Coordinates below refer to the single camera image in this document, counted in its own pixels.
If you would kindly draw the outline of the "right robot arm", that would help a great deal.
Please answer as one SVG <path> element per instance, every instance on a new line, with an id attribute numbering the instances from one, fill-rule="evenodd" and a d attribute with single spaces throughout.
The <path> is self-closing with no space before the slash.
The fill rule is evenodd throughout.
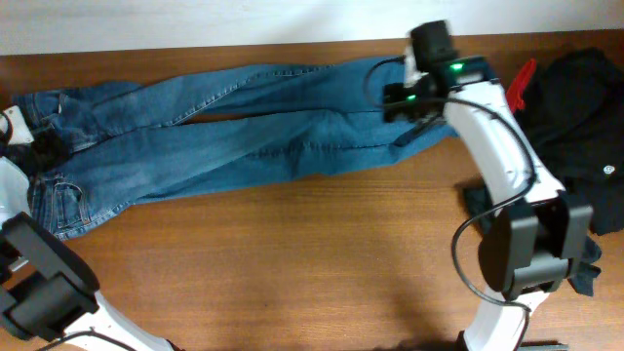
<path id="1" fill-rule="evenodd" d="M 533 311 L 578 272 L 593 209 L 547 170 L 487 60 L 461 57 L 445 21 L 413 29 L 400 61 L 404 86 L 384 97 L 387 120 L 443 117 L 469 150 L 492 201 L 451 239 L 456 247 L 465 229 L 492 216 L 478 247 L 487 286 L 479 290 L 462 280 L 481 304 L 455 347 L 521 350 Z"/>

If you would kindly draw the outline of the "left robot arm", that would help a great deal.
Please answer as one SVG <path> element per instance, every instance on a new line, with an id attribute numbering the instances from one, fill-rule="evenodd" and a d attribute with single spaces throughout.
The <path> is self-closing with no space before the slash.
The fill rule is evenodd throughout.
<path id="1" fill-rule="evenodd" d="M 112 306 L 90 266 L 42 227 L 28 205 L 27 158 L 1 158 L 1 281 L 24 266 L 31 272 L 1 288 L 1 326 L 15 338 L 45 340 L 85 351 L 176 351 Z"/>

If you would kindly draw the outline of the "blue denim jeans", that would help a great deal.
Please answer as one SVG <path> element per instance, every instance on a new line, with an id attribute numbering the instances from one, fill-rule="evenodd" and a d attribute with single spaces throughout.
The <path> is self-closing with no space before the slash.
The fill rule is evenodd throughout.
<path id="1" fill-rule="evenodd" d="M 70 152 L 28 175 L 31 215 L 68 240 L 134 205 L 394 165 L 452 135 L 383 120 L 367 93 L 403 77 L 364 58 L 16 96 L 34 138 L 52 130 Z"/>

